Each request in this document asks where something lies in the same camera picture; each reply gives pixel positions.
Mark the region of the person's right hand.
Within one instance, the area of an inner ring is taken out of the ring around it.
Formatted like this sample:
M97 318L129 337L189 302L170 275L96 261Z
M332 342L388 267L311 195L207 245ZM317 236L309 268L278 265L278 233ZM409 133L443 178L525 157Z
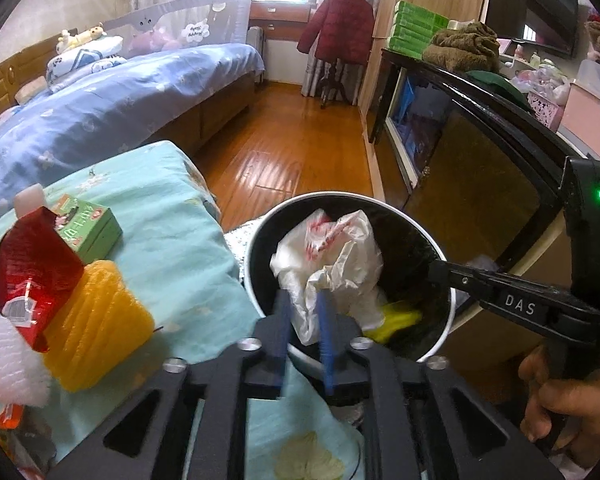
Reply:
M529 388L529 397L520 424L531 442L548 436L552 429L550 414L576 420L556 442L559 452L584 470L600 460L600 369L585 380L550 378L543 346L536 347L521 362L518 375Z

